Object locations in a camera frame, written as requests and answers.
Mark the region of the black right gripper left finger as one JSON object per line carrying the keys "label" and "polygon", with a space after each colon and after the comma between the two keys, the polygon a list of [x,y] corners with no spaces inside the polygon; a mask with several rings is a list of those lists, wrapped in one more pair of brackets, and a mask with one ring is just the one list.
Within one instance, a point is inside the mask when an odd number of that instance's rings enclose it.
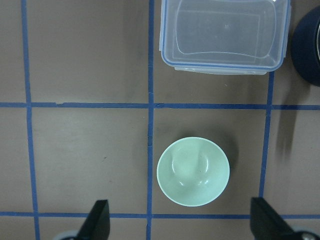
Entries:
{"label": "black right gripper left finger", "polygon": [[78,232],[80,240],[107,240],[110,235],[109,202],[97,200]]}

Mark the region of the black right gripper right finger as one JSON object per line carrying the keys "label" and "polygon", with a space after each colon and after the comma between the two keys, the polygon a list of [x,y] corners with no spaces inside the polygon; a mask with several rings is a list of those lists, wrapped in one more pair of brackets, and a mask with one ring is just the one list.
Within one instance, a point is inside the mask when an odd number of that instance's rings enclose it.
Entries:
{"label": "black right gripper right finger", "polygon": [[289,240],[295,231],[262,197],[250,200],[250,230],[256,240]]}

